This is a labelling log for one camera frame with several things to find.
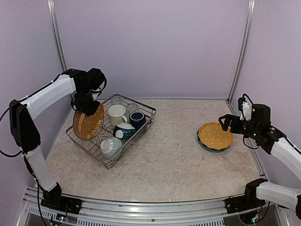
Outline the cream bird pattern plate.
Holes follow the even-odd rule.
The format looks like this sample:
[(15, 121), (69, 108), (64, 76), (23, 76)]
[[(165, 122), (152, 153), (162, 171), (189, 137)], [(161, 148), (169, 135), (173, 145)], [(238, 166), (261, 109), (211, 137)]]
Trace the cream bird pattern plate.
[(80, 111), (75, 111), (73, 116), (73, 130), (77, 137), (81, 138), (81, 124), (84, 115)]

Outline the blue dotted plate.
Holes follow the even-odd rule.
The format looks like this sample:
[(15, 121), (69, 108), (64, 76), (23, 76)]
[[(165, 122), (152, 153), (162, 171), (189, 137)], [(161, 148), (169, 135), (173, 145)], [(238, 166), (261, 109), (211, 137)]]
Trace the blue dotted plate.
[(203, 149), (205, 149), (206, 151), (209, 151), (209, 152), (211, 152), (211, 153), (223, 153), (225, 150), (227, 150), (227, 149), (230, 148), (230, 146), (228, 146), (228, 147), (226, 147), (226, 148), (224, 148), (224, 149), (221, 149), (221, 150), (210, 149), (209, 147), (207, 147), (206, 145), (204, 145), (204, 144), (201, 142), (201, 140), (200, 140), (200, 138), (199, 138), (199, 135), (198, 135), (198, 132), (199, 132), (199, 130), (197, 131), (197, 139), (198, 139), (198, 143), (199, 143), (199, 144), (201, 145), (201, 147), (202, 147)]

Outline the yellow dotted plate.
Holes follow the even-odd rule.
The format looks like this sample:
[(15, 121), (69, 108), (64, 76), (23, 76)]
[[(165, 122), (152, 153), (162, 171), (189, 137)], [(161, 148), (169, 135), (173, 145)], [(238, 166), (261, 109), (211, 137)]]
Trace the yellow dotted plate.
[(89, 140), (94, 138), (100, 131), (104, 121), (104, 106), (99, 104), (95, 114), (87, 116), (84, 113), (84, 119), (81, 124), (81, 139)]
[(201, 142), (210, 149), (221, 150), (234, 141), (230, 131), (223, 131), (219, 122), (209, 122), (203, 124), (198, 132)]

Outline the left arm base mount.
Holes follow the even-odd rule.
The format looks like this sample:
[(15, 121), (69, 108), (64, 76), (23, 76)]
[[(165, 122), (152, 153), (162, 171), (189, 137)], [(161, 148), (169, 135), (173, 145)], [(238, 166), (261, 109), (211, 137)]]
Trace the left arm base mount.
[(79, 214), (83, 201), (62, 195), (62, 189), (58, 183), (50, 191), (41, 189), (43, 191), (42, 206), (65, 213)]

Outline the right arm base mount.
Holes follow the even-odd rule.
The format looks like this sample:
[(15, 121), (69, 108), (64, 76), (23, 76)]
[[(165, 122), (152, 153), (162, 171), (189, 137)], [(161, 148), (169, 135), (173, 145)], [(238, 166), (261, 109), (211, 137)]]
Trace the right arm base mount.
[(224, 202), (228, 214), (263, 207), (266, 204), (264, 200), (257, 198), (255, 186), (246, 186), (243, 195), (230, 196)]

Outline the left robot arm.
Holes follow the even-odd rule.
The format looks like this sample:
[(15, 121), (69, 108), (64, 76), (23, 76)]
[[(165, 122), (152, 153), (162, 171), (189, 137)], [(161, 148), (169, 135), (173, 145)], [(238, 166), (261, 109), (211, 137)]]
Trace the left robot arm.
[(107, 79), (100, 69), (92, 68), (87, 72), (68, 69), (32, 94), (20, 100), (12, 100), (5, 110), (5, 113), (9, 113), (10, 131), (20, 151), (16, 154), (1, 154), (8, 158), (22, 154), (37, 185), (47, 196), (48, 203), (57, 210), (66, 205), (66, 199), (61, 195), (61, 187), (46, 164), (40, 134), (34, 121), (46, 109), (71, 94), (74, 95), (71, 100), (74, 110), (86, 116), (94, 115), (100, 103), (93, 98), (93, 94), (101, 94), (106, 85)]

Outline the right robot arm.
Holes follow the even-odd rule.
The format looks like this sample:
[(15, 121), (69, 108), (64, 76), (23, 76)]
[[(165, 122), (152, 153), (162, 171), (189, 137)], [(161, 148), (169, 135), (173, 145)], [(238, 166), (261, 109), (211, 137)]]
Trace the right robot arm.
[[(272, 127), (270, 121), (270, 107), (263, 104), (253, 104), (249, 120), (226, 114), (219, 117), (219, 123), (224, 131), (241, 134), (251, 138), (267, 154), (280, 160), (297, 178), (301, 177), (301, 151), (280, 130)], [(226, 199), (230, 206), (229, 212), (238, 209), (251, 209), (256, 204), (266, 201), (290, 209), (301, 216), (301, 191), (286, 186), (274, 184), (260, 178), (245, 186), (245, 193), (238, 198)]]

